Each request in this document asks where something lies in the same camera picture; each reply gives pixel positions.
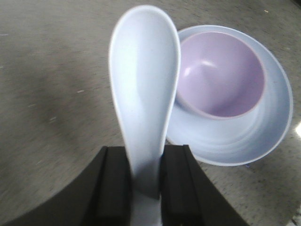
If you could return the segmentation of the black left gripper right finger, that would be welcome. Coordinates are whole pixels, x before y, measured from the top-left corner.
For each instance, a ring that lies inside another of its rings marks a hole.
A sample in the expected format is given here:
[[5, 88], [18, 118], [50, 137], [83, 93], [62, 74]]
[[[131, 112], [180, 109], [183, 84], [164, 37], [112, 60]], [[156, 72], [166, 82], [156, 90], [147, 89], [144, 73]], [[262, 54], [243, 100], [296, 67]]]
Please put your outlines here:
[[166, 145], [160, 163], [165, 226], [246, 226], [206, 176], [188, 145]]

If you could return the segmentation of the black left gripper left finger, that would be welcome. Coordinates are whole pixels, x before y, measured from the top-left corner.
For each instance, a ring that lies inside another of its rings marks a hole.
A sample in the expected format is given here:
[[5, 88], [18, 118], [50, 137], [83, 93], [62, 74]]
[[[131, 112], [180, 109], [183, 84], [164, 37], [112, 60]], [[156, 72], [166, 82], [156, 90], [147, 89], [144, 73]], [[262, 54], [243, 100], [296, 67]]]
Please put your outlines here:
[[7, 226], [127, 226], [131, 175], [125, 148], [101, 148], [64, 189]]

